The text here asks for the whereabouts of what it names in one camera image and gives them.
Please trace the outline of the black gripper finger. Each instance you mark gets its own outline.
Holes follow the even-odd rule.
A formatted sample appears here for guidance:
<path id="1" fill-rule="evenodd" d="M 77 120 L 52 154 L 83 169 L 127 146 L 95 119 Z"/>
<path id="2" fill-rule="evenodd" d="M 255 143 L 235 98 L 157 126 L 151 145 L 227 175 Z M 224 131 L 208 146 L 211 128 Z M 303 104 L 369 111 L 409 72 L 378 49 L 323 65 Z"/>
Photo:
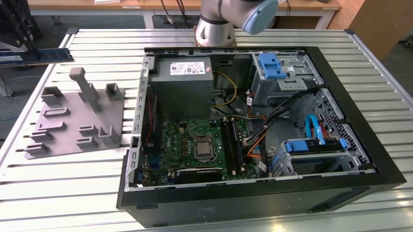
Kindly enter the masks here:
<path id="1" fill-rule="evenodd" d="M 20 57 L 24 63 L 32 63 L 38 60 L 38 54 L 30 37 L 30 32 L 20 30 L 20 33 L 21 33 L 20 41 L 22 43 Z"/>

